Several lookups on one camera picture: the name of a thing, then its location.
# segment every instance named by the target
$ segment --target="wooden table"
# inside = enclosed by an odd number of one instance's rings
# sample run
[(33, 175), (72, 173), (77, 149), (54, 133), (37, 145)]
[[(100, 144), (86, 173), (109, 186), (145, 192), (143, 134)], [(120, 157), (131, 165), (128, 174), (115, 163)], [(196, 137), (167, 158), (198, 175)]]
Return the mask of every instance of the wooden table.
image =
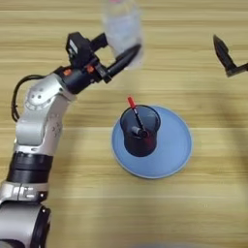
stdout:
[[(1, 179), (15, 138), (10, 100), (16, 82), (67, 65), (69, 32), (89, 38), (102, 32), (100, 3), (1, 2)], [(238, 64), (247, 62), (248, 2), (139, 3), (145, 33), (142, 69), (124, 72), (109, 85), (90, 86), (65, 117), (46, 202), (52, 209), (48, 247), (248, 247), (247, 75), (227, 79), (212, 44), (216, 33), (230, 44)], [(99, 54), (106, 64), (111, 61), (109, 50)], [(111, 129), (129, 94), (138, 103), (176, 111), (191, 127), (194, 154), (183, 171), (144, 180), (115, 162)]]

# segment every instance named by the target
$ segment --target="orange accent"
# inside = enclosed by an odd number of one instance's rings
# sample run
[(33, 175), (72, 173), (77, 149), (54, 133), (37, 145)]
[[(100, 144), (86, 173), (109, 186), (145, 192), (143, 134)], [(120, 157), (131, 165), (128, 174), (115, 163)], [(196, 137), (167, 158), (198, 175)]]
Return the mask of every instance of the orange accent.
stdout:
[(95, 68), (94, 68), (93, 66), (87, 65), (87, 72), (88, 72), (89, 74), (92, 74), (94, 71), (95, 71)]
[(71, 69), (67, 69), (63, 73), (64, 73), (64, 76), (68, 76), (68, 75), (70, 75), (72, 73), (72, 70)]

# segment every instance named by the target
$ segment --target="black cup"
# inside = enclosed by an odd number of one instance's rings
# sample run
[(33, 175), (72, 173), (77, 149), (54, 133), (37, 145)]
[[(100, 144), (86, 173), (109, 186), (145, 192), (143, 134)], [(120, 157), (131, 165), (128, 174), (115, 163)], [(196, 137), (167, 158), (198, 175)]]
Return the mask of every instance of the black cup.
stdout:
[(158, 112), (149, 106), (138, 105), (137, 111), (147, 137), (142, 138), (134, 133), (134, 127), (139, 127), (131, 108), (127, 108), (120, 118), (120, 126), (124, 134), (124, 144), (129, 153), (136, 157), (150, 155), (157, 146), (157, 133), (161, 125)]

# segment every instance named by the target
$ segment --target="light blue plate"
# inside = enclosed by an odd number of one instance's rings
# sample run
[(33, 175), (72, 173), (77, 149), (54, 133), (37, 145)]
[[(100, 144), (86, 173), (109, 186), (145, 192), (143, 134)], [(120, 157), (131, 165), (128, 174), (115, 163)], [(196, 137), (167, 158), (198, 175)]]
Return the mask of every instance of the light blue plate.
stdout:
[(180, 171), (188, 162), (193, 141), (187, 124), (174, 112), (152, 106), (160, 115), (157, 147), (146, 157), (131, 155), (125, 148), (118, 120), (112, 131), (112, 149), (118, 163), (128, 172), (149, 179), (162, 178)]

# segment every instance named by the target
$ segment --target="table surface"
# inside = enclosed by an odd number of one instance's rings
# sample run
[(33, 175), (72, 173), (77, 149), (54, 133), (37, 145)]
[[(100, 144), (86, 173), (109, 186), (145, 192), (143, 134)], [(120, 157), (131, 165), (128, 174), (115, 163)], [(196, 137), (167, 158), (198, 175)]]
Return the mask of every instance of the table surface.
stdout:
[[(145, 61), (109, 85), (90, 86), (64, 119), (50, 175), (48, 247), (247, 247), (248, 83), (226, 78), (212, 35), (237, 64), (248, 59), (245, 0), (139, 1)], [(17, 81), (67, 65), (67, 34), (103, 31), (101, 2), (11, 0), (0, 7), (0, 179), (15, 139), (10, 100)], [(108, 64), (109, 49), (99, 55)], [(28, 86), (23, 86), (18, 99)], [(177, 112), (190, 126), (194, 153), (174, 176), (145, 180), (111, 153), (112, 126), (133, 95)]]

